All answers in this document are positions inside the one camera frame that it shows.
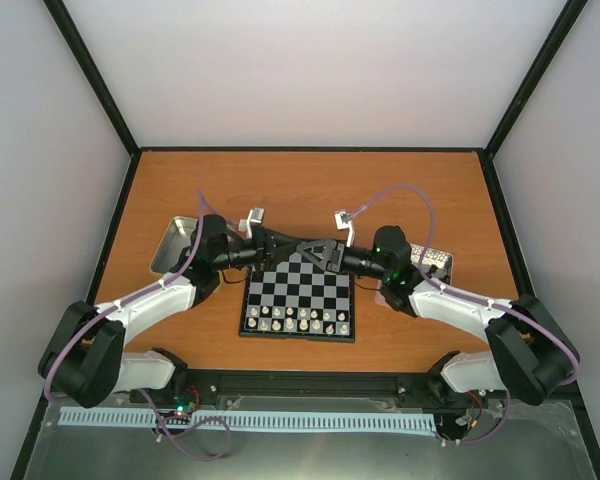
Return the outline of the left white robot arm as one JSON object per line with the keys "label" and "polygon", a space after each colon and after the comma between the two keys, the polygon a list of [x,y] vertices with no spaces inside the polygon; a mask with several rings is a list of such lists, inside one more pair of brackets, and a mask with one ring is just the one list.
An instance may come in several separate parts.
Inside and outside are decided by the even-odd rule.
{"label": "left white robot arm", "polygon": [[207,214],[197,220],[190,247],[157,281],[114,301],[71,304],[39,362],[47,400],[62,393],[92,408],[112,393],[140,389],[154,390],[166,402],[181,400],[188,390],[182,360],[161,348],[128,353],[125,347],[161,321],[204,302],[218,288],[222,271],[272,267],[301,242],[258,222],[244,226],[247,235],[241,237],[222,216]]}

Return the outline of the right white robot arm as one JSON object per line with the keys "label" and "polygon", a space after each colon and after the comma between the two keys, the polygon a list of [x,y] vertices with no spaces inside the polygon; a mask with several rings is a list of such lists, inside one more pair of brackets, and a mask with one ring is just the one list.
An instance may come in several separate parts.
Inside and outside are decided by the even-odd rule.
{"label": "right white robot arm", "polygon": [[397,226],[379,228],[369,249],[330,239],[301,242],[296,250],[325,272],[379,280],[380,294],[395,311],[487,343],[486,352],[456,353],[443,363],[442,380],[456,393],[505,390],[537,406],[577,377],[577,350],[539,299],[493,299],[432,278],[413,262],[412,246]]}

